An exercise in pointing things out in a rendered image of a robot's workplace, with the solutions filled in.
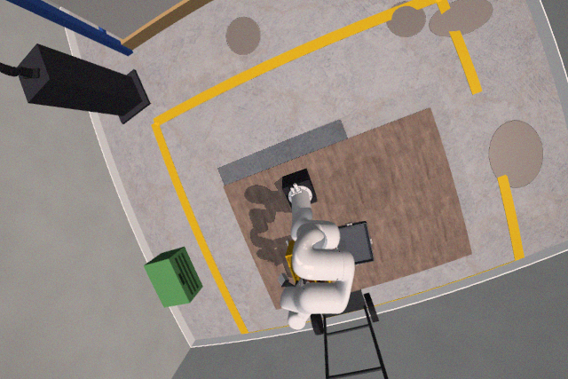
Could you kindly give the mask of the yellow wooden crate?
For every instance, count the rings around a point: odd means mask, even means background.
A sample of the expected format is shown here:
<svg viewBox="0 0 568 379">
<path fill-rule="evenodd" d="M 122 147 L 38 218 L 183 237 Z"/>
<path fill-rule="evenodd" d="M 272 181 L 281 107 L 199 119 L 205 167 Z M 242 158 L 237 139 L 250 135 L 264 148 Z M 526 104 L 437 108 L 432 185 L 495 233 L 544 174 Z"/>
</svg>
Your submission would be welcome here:
<svg viewBox="0 0 568 379">
<path fill-rule="evenodd" d="M 294 270 L 293 270 L 293 267 L 292 267 L 292 252 L 293 252 L 294 244 L 295 244 L 295 241 L 291 241 L 291 242 L 288 244 L 288 249 L 287 249 L 287 253 L 286 253 L 285 257 L 286 257 L 286 259 L 287 259 L 288 266 L 289 266 L 289 269 L 290 269 L 290 271 L 291 271 L 291 273 L 292 273 L 292 276 L 293 276 L 293 278 L 294 278 L 294 281 L 296 282 L 296 280 L 300 280 L 301 278 L 298 277 L 298 276 L 295 274 L 295 272 L 294 272 Z M 295 276 L 295 277 L 294 277 L 294 276 Z"/>
</svg>

